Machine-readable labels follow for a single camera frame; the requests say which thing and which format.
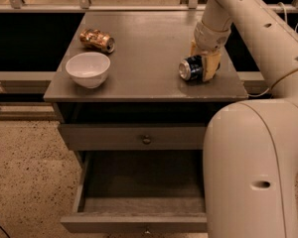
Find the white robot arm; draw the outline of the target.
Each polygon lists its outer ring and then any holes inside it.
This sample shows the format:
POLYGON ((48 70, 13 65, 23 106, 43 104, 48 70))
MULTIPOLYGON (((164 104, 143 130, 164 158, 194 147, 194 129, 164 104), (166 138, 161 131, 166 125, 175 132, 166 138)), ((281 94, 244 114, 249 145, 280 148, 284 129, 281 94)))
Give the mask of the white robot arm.
POLYGON ((208 0, 194 32, 210 52, 235 25, 269 87, 230 104, 204 141, 209 238, 298 238, 298 34, 262 0, 208 0))

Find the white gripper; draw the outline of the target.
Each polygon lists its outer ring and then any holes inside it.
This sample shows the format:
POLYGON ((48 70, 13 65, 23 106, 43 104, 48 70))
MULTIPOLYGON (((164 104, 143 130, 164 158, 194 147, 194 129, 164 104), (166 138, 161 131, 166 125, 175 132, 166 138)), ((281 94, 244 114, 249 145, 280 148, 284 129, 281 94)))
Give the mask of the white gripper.
POLYGON ((223 47, 230 35, 231 20, 224 23, 221 30, 215 30, 199 21, 194 30, 194 39, 191 40, 190 56, 203 56, 203 82, 211 80, 220 67, 221 53, 217 52, 223 47))

